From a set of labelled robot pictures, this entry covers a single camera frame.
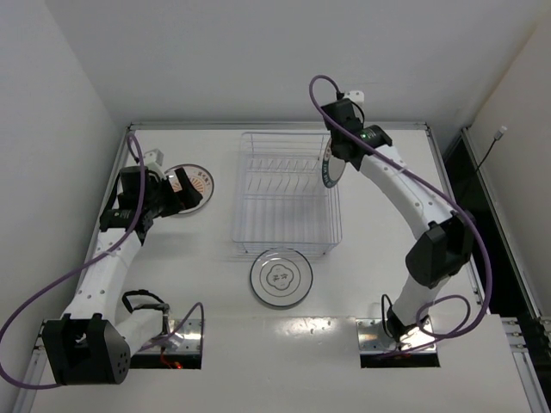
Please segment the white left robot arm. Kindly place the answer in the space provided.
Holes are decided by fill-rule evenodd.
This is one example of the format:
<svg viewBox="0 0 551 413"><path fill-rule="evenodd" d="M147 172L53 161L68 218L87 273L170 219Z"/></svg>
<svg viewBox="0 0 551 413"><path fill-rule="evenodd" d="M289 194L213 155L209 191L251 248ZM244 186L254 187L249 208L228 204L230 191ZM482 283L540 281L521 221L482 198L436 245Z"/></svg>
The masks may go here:
<svg viewBox="0 0 551 413"><path fill-rule="evenodd" d="M139 351L165 348L172 331L170 306L127 305L129 317L116 323L124 280L154 219L198 207L202 195L184 168L163 172L156 163L125 167L99 219L96 254L72 302L59 319L48 320L42 340L58 385L112 385L127 376Z"/></svg>

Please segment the orange sunburst plate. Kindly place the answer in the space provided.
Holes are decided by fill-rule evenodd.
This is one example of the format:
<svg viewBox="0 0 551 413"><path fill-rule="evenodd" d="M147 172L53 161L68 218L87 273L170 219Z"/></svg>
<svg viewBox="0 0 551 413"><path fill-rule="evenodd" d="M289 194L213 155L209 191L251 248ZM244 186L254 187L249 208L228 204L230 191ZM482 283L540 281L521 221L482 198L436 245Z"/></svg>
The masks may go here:
<svg viewBox="0 0 551 413"><path fill-rule="evenodd" d="M168 177L168 180L176 193L182 191L182 185L176 176L176 170L180 168L184 169L190 183L202 196L202 199L197 206L183 210L179 213L179 215L190 215L201 210L212 199L214 194L214 179L210 172L200 165L193 163L175 165L167 169L164 173Z"/></svg>

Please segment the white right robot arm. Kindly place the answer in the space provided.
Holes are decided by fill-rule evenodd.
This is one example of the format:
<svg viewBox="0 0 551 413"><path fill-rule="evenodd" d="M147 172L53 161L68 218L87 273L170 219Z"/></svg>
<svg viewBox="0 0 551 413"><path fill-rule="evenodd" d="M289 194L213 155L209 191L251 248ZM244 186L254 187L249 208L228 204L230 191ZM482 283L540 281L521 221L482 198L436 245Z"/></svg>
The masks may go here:
<svg viewBox="0 0 551 413"><path fill-rule="evenodd" d="M336 186L351 164L390 200L415 238L406 255L408 278L381 323L387 336L398 341L426 319L428 304L469 261L474 236L461 215L406 175L406 164L390 136L377 125L364 126L350 99L322 110L331 134L322 163L324 185Z"/></svg>

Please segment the green rimmed white plate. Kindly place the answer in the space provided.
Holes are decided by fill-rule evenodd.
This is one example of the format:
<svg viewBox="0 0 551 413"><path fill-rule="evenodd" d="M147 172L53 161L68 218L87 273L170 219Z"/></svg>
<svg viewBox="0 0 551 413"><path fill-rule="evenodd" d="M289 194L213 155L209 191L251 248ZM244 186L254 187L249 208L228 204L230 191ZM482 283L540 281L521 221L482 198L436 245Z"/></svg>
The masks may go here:
<svg viewBox="0 0 551 413"><path fill-rule="evenodd" d="M329 139L323 152L321 164L321 180L326 188L334 188L346 168L346 162L332 153L331 144L331 139Z"/></svg>

